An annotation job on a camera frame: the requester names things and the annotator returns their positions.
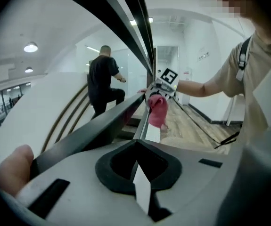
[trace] pink cloth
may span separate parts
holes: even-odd
[[[161,95],[153,95],[149,98],[148,105],[152,110],[148,123],[161,128],[162,125],[165,125],[165,118],[169,108],[167,100]]]

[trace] ceiling light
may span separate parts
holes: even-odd
[[[153,18],[152,18],[152,17],[149,18],[149,22],[150,22],[150,23],[153,22]],[[136,25],[136,21],[135,21],[135,20],[131,20],[130,23],[131,23],[132,26],[135,26],[135,25]]]
[[[95,49],[95,48],[92,48],[92,47],[89,47],[89,46],[86,46],[86,47],[99,53],[99,51],[97,49]]]
[[[33,53],[38,50],[38,46],[35,42],[29,42],[23,50],[27,53]]]
[[[31,73],[31,72],[33,72],[32,67],[27,67],[25,70],[25,73]]]

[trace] black pants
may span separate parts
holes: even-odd
[[[122,89],[110,89],[106,93],[100,96],[93,96],[90,98],[90,103],[93,106],[95,114],[93,118],[101,115],[106,111],[106,105],[108,102],[116,100],[116,104],[123,102],[125,99],[125,91]]]

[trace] glass wall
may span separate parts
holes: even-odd
[[[17,85],[0,91],[0,125],[17,104],[19,99],[31,88],[31,83]]]

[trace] beige t-shirt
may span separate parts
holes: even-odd
[[[253,34],[242,81],[236,79],[240,46],[241,44],[238,44],[231,51],[223,67],[215,75],[215,81],[229,97],[244,94],[245,116],[237,141],[248,143],[268,127],[253,91],[271,69],[271,45],[266,45],[256,33]]]

